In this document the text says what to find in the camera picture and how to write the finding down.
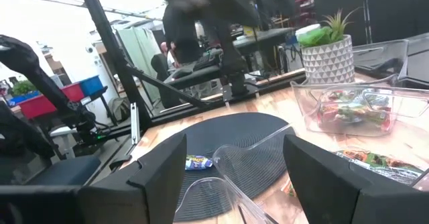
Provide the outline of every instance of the metal pole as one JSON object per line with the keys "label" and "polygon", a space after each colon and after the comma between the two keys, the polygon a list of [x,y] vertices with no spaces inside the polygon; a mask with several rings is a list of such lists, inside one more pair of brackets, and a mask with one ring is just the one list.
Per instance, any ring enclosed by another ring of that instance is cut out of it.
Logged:
{"label": "metal pole", "polygon": [[106,54],[109,55],[109,59],[106,59],[110,62],[115,70],[118,73],[118,77],[121,80],[123,88],[127,93],[128,99],[131,103],[136,103],[139,108],[139,116],[142,121],[142,126],[146,128],[151,125],[151,119],[149,113],[145,110],[144,101],[141,97],[137,86],[135,85],[132,75],[127,72],[126,66],[127,61],[122,55],[121,50],[119,49],[118,42],[113,35],[109,20],[103,11],[103,7],[100,4],[99,0],[84,0],[85,5],[91,14],[91,17],[94,21],[95,27],[97,28],[98,33],[100,34],[101,40],[103,41]]}

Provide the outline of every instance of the white geometric planter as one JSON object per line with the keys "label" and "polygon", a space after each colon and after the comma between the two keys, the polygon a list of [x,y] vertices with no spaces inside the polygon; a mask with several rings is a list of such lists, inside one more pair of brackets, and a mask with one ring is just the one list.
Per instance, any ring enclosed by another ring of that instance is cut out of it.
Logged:
{"label": "white geometric planter", "polygon": [[332,84],[355,81],[351,36],[329,45],[302,49],[306,77],[310,84]]}

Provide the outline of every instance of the plastic bin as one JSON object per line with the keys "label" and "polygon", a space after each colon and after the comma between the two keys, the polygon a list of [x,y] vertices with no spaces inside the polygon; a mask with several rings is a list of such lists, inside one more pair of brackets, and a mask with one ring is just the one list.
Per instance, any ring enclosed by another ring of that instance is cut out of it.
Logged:
{"label": "plastic bin", "polygon": [[[71,101],[80,101],[85,98],[78,82],[64,87],[61,91]],[[21,107],[22,114],[28,119],[56,111],[55,106],[43,95],[20,102],[18,105]]]}
{"label": "plastic bin", "polygon": [[14,97],[10,100],[7,100],[7,102],[9,103],[9,105],[15,106],[20,102],[23,102],[23,101],[28,100],[28,99],[32,99],[33,97],[36,97],[38,95],[40,95],[40,93],[38,91],[34,91],[32,93],[28,93],[28,94],[25,94],[22,96]]}
{"label": "plastic bin", "polygon": [[85,97],[91,96],[97,91],[103,89],[103,84],[101,84],[99,76],[87,78],[80,81],[79,84]]}

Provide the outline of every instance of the green plant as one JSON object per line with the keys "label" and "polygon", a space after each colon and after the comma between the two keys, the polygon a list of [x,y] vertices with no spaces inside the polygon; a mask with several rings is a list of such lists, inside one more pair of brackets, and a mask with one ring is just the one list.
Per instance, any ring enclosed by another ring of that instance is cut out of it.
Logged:
{"label": "green plant", "polygon": [[344,39],[344,29],[351,22],[347,21],[352,13],[354,13],[359,8],[350,12],[344,19],[341,19],[341,14],[343,13],[342,9],[339,9],[337,13],[333,16],[324,15],[327,20],[323,22],[327,23],[328,26],[312,30],[307,34],[301,35],[299,38],[299,43],[302,47],[315,47],[323,46],[327,44],[332,44]]}
{"label": "green plant", "polygon": [[16,96],[25,95],[32,91],[36,91],[35,86],[28,80],[17,82],[12,89],[13,94]]}

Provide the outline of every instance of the blue container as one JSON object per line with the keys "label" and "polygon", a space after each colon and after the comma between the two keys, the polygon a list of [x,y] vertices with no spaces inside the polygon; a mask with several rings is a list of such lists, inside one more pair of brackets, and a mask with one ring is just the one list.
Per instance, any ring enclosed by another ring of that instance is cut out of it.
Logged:
{"label": "blue container", "polygon": [[99,76],[93,76],[79,82],[80,88],[82,89],[85,97],[91,96],[92,94],[103,89],[103,84]]}
{"label": "blue container", "polygon": [[9,106],[15,106],[20,102],[23,102],[28,99],[32,99],[33,97],[36,97],[38,95],[40,95],[40,93],[38,91],[34,91],[25,95],[16,96],[10,100],[7,100],[7,102],[9,103]]}
{"label": "blue container", "polygon": [[296,36],[292,36],[291,38],[289,38],[289,40],[286,42],[286,45],[293,45],[293,44],[297,44],[298,43],[298,39],[296,38]]}

